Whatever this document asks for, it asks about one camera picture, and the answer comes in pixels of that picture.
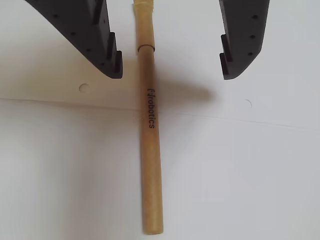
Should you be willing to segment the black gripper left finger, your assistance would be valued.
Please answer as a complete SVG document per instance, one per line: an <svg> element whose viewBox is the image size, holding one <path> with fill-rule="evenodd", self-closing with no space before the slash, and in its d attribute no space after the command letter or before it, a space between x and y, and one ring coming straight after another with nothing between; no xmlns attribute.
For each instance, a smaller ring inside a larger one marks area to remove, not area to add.
<svg viewBox="0 0 320 240"><path fill-rule="evenodd" d="M122 52L110 30L106 0L27 0L91 64L112 79L123 77Z"/></svg>

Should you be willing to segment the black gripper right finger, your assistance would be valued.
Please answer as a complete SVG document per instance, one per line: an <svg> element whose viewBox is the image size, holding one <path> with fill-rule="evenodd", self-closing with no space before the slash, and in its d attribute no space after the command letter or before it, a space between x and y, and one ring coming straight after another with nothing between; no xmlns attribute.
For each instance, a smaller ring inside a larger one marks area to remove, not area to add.
<svg viewBox="0 0 320 240"><path fill-rule="evenodd" d="M261 52L269 0L220 0L225 34L219 54L225 80L241 75Z"/></svg>

